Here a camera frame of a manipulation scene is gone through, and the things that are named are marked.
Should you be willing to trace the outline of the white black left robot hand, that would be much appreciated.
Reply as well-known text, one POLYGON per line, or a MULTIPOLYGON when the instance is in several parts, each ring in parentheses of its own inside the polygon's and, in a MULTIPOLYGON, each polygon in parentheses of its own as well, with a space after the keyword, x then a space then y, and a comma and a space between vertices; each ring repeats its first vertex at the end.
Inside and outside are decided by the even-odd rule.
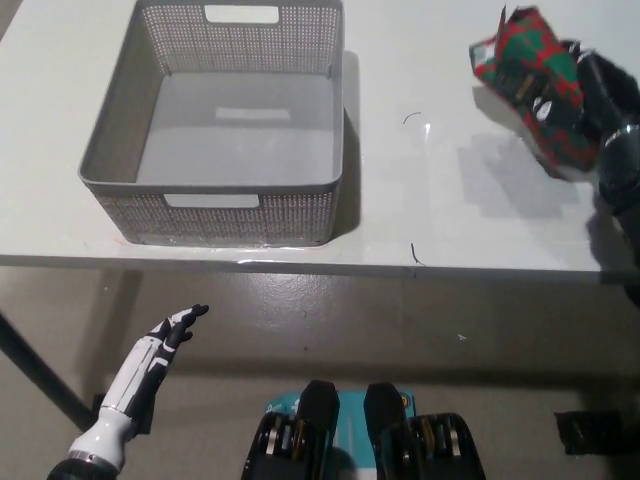
POLYGON ((69 449, 69 458, 116 474, 125 464, 126 444, 137 436, 180 345, 209 310, 196 304, 164 318, 141 337, 122 363, 98 409, 97 420, 69 449))

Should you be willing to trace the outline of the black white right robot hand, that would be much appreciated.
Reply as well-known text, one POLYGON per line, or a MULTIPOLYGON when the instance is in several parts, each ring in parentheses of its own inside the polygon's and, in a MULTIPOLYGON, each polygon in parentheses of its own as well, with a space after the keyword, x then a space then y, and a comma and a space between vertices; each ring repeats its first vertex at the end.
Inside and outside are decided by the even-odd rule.
POLYGON ((540 122, 570 127, 606 150, 639 152, 639 86, 632 75, 578 40, 561 46, 575 66, 582 101, 570 107, 550 91, 535 98, 533 113, 540 122))

